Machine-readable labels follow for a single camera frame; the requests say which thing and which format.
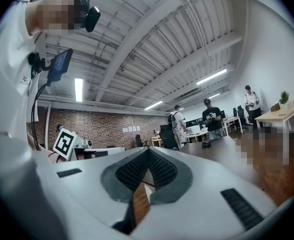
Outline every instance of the fluorescent light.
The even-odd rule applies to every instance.
[[[216,96],[218,96],[220,93],[218,93],[218,94],[216,94],[216,95],[214,95],[214,96],[211,96],[211,97],[209,97],[208,99],[211,99],[211,98],[213,98],[213,97],[216,97]]]
[[[75,78],[75,95],[76,101],[82,102],[83,101],[83,79]]]
[[[149,106],[149,107],[145,108],[145,110],[150,110],[151,108],[153,108],[153,107],[155,107],[155,106],[159,105],[160,103],[163,103],[163,102],[162,102],[162,101],[158,101],[158,102],[157,102],[157,103],[155,103],[154,105],[151,105],[151,106]]]
[[[210,80],[210,79],[213,79],[213,78],[218,77],[219,75],[221,75],[221,74],[223,74],[223,73],[226,73],[226,71],[227,71],[227,68],[225,68],[224,70],[222,70],[222,71],[220,71],[220,72],[218,72],[218,73],[216,73],[216,74],[213,74],[213,75],[210,76],[210,77],[207,77],[207,78],[205,78],[205,79],[203,79],[203,80],[197,82],[196,85],[199,86],[200,84],[205,83],[205,82],[207,82],[207,81]]]

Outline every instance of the white shirt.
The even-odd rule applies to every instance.
[[[25,2],[16,3],[0,20],[0,132],[27,142],[26,122],[31,121],[39,74],[31,80],[28,55],[35,52],[35,44],[26,28],[25,10]]]
[[[180,120],[184,120],[184,117],[183,117],[182,113],[174,111],[171,114],[175,117],[175,120],[176,120],[176,123],[177,123],[177,127],[176,127],[177,130],[180,130],[182,128]]]
[[[252,91],[251,94],[246,94],[245,95],[245,104],[246,103],[249,103],[249,102],[252,102],[254,103],[253,106],[248,106],[249,110],[252,111],[252,110],[256,110],[256,109],[259,109],[259,104],[256,104],[256,99],[258,98],[258,96]]]

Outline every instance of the ceiling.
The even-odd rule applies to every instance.
[[[163,101],[154,111],[167,112],[229,90],[234,44],[242,40],[232,0],[91,1],[101,12],[92,33],[46,33],[37,41],[48,62],[73,49],[67,73],[41,100],[75,104],[75,78],[84,79],[84,105],[119,110],[143,111]],[[196,85],[223,69],[227,73]],[[46,80],[44,72],[39,84]]]

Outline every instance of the black pants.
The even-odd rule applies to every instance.
[[[260,117],[262,115],[262,110],[259,107],[259,108],[255,109],[255,110],[250,110],[249,112],[250,112],[251,119],[254,120],[254,122],[253,122],[253,128],[254,129],[257,129],[258,127],[257,127],[257,123],[256,123],[255,118]],[[260,124],[260,127],[263,127],[263,123],[262,122],[259,122],[259,124]]]

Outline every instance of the wooden table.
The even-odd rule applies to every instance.
[[[200,133],[197,133],[197,134],[187,134],[185,135],[185,138],[187,139],[195,138],[197,140],[197,137],[206,135],[208,133],[209,131],[201,131]]]
[[[152,145],[154,146],[154,142],[158,142],[159,147],[162,146],[161,144],[162,139],[161,138],[155,138],[155,139],[151,139]]]
[[[187,143],[179,151],[218,162],[242,179],[263,187],[253,165],[248,164],[245,155],[236,150],[236,144],[229,136],[211,140],[211,147],[203,148],[201,142]]]
[[[236,120],[239,121],[240,131],[241,131],[241,133],[243,133],[242,122],[241,122],[241,118],[239,116],[233,116],[233,117],[227,118],[227,120],[221,121],[224,124],[227,136],[229,135],[228,134],[227,123],[231,123],[231,122],[234,122]]]
[[[268,111],[259,117],[256,117],[256,123],[258,129],[261,128],[259,122],[269,122],[269,123],[282,123],[282,153],[283,153],[283,163],[288,165],[289,163],[289,124],[288,120],[294,116],[294,100],[291,101],[287,106],[282,107],[274,112]],[[259,136],[261,140],[260,145],[265,145],[262,136]]]

